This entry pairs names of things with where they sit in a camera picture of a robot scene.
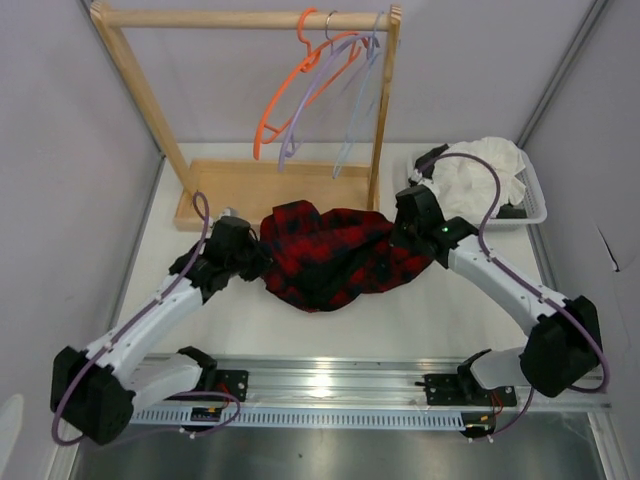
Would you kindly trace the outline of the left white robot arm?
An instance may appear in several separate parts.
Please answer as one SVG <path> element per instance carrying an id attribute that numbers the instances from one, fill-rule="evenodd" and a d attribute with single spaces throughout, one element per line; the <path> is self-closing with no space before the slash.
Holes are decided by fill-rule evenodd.
<path id="1" fill-rule="evenodd" d="M 202 308 L 229 281 L 255 278 L 267 263 L 250 223 L 222 216 L 209 233 L 170 267 L 148 303 L 124 324 L 85 348 L 62 349 L 54 358 L 50 408 L 53 440 L 64 440 L 66 422 L 81 438 L 98 445 L 114 441 L 138 412 L 172 397 L 217 397 L 237 403 L 218 390 L 217 362 L 195 347 L 184 347 L 150 368 L 141 362 L 176 325 Z"/>

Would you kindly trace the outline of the red black plaid skirt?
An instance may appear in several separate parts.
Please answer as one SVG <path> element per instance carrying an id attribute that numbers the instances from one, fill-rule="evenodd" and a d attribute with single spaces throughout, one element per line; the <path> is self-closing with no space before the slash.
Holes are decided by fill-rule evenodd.
<path id="1" fill-rule="evenodd" d="M 319 212 L 307 200 L 276 206 L 260 224 L 270 257 L 266 290 L 305 312 L 331 312 L 362 294 L 413 281 L 432 259 L 391 243 L 393 223 L 369 210 Z"/>

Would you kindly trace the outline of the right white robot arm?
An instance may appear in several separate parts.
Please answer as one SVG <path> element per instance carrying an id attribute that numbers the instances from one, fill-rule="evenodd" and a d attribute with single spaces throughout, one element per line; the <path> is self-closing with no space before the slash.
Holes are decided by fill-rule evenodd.
<path id="1" fill-rule="evenodd" d="M 529 386 L 554 398 L 577 390 L 578 381 L 596 368 L 602 370 L 596 389 L 606 389 L 609 365 L 595 305 L 584 296 L 570 299 L 525 278 L 489 247 L 483 231 L 461 217 L 445 219 L 430 189 L 414 186 L 397 194 L 391 241 L 474 284 L 527 338 L 521 348 L 482 351 L 461 364 L 456 389 L 464 401 L 479 403 L 506 386 Z"/>

